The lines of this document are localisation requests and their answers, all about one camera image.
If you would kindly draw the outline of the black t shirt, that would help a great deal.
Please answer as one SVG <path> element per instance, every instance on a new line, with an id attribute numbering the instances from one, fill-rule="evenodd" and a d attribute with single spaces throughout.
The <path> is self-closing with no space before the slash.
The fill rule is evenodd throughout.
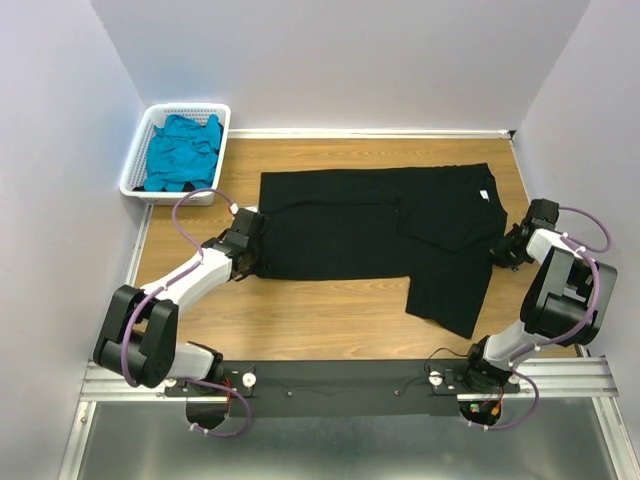
<path id="1" fill-rule="evenodd" d="M 472 337 L 507 214 L 485 163 L 264 172 L 262 278 L 409 279 L 405 310 Z"/>

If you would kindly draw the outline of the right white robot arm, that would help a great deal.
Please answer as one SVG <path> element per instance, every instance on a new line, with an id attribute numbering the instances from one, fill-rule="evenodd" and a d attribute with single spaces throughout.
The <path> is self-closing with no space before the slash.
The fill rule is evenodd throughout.
<path id="1" fill-rule="evenodd" d="M 559 214 L 568 211 L 593 221 L 606 244 L 589 246 L 558 232 Z M 547 199 L 531 201 L 523 220 L 515 224 L 491 251 L 494 264 L 516 269 L 537 263 L 539 270 L 525 295 L 519 319 L 502 332 L 472 345 L 460 367 L 462 384 L 474 392 L 505 386 L 526 359 L 549 347 L 587 345 L 600 331 L 617 280 L 616 268 L 596 261 L 612 237 L 592 214 Z"/>

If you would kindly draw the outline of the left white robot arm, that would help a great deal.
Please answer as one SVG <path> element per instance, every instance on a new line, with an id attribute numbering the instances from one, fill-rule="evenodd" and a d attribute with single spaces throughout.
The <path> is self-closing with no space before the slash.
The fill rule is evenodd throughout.
<path id="1" fill-rule="evenodd" d="M 119 287 L 94 347 L 94 363 L 133 387 L 187 380 L 201 395 L 214 393 L 224 382 L 223 355 L 194 342 L 178 343 L 178 321 L 211 290 L 253 273 L 265 222 L 261 213 L 240 208 L 231 226 L 199 245 L 181 267 L 141 288 Z"/>

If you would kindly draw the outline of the blue t shirt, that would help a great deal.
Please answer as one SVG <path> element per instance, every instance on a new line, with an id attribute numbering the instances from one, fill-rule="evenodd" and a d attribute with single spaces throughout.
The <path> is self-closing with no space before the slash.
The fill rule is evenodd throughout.
<path id="1" fill-rule="evenodd" d="M 179 193 L 213 185 L 223 133 L 217 115 L 208 115 L 201 125 L 172 114 L 154 131 L 147 149 L 144 191 Z"/>

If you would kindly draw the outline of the white plastic basket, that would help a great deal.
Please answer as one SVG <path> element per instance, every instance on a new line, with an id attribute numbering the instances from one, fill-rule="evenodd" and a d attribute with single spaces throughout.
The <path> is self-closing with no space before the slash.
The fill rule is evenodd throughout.
<path id="1" fill-rule="evenodd" d="M 121 174 L 120 193 L 173 205 L 186 193 L 216 188 L 231 109 L 215 103 L 162 103 L 144 112 Z"/>

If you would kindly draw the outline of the aluminium rail frame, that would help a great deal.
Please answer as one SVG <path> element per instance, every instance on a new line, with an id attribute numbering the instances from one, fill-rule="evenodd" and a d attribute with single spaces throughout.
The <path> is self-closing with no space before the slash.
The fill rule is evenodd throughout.
<path id="1" fill-rule="evenodd" d="M 92 361 L 91 405 L 168 403 L 179 418 L 136 410 L 96 425 L 76 474 L 93 479 L 635 479 L 603 357 L 523 361 L 516 394 L 459 403 L 457 416 L 261 417 L 224 382 L 133 387 Z"/>

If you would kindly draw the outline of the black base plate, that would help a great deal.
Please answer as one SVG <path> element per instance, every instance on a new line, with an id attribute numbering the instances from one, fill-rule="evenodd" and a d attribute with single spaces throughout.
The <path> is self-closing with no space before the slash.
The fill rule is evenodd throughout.
<path id="1" fill-rule="evenodd" d="M 223 368 L 257 418 L 457 416 L 463 400 L 520 391 L 510 382 L 470 389 L 461 359 L 225 361 Z"/>

